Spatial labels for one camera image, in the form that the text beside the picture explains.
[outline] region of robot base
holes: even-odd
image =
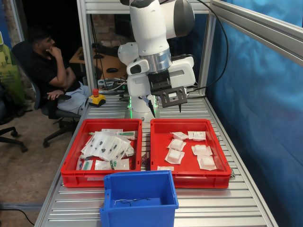
[[[147,98],[152,101],[156,118],[159,118],[160,111],[157,103],[155,102],[154,96],[149,95]],[[152,112],[146,102],[144,102],[142,99],[139,99],[138,97],[130,98],[130,103],[127,107],[125,118],[142,119],[143,122],[150,122],[152,119],[154,119]]]
[[[156,118],[160,118],[160,111],[159,109],[155,110]],[[151,111],[148,113],[138,113],[133,110],[128,109],[125,113],[125,118],[131,118],[131,119],[142,119],[143,122],[150,122],[152,119],[154,119]]]

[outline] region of desk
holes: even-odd
[[[200,96],[198,92],[190,96]],[[106,97],[99,108],[87,106],[71,139],[60,168],[85,119],[124,118],[127,102],[119,96]],[[189,99],[182,105],[162,108],[160,118],[204,118],[210,120],[235,177],[227,189],[176,189],[179,209],[175,227],[277,227],[265,201],[229,139],[207,98]],[[150,153],[150,123],[143,123],[142,156]],[[60,168],[44,201],[35,227],[99,227],[99,209],[104,203],[104,188],[67,188],[63,185]],[[142,171],[149,170],[142,162]]]
[[[83,53],[83,48],[82,47],[80,47],[76,51],[76,53],[70,59],[70,63],[80,64],[81,71],[83,71],[83,65],[85,65],[85,61],[79,59],[79,54],[80,53]],[[94,56],[95,54],[96,54],[95,53],[95,48],[92,48],[92,56]],[[102,61],[102,65],[103,65],[103,71],[104,71],[105,78],[108,79],[108,78],[120,78],[120,77],[122,77],[122,78],[126,79],[126,77],[125,77],[125,75],[126,75],[126,65],[124,65],[119,60],[119,58],[117,58],[117,57],[113,57],[113,56],[106,55],[106,54],[102,54],[102,55],[104,56],[104,58],[102,58],[101,61]],[[97,66],[96,59],[93,59],[93,62],[94,62],[94,66],[96,67]],[[108,72],[106,72],[106,69],[108,69],[108,68],[116,68],[116,69],[119,69],[119,71],[108,73]],[[100,76],[102,68],[101,68],[101,64],[100,64],[99,60],[98,60],[98,69],[99,69],[98,76]]]

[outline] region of chair wheel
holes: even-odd
[[[27,151],[28,151],[28,149],[27,149],[26,146],[22,146],[22,147],[21,147],[21,152],[22,152],[22,153],[27,152]]]
[[[44,148],[47,148],[47,147],[49,147],[49,142],[47,142],[47,141],[44,141],[44,142],[43,142],[43,147],[44,147]]]
[[[17,132],[17,131],[12,131],[12,132],[10,133],[10,135],[11,135],[12,137],[17,137],[17,136],[18,136],[18,132]]]

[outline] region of man's hand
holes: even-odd
[[[47,99],[55,100],[55,98],[59,97],[59,95],[64,95],[64,92],[61,90],[55,90],[55,91],[49,92],[47,94],[48,94]]]
[[[51,48],[46,51],[49,52],[52,56],[54,56],[56,59],[62,57],[61,50],[58,47],[51,46]]]

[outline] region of chair armrest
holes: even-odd
[[[68,95],[59,95],[59,97],[55,98],[55,100],[69,100],[71,99],[71,96]]]
[[[7,90],[0,91],[0,98],[2,98],[7,93]]]

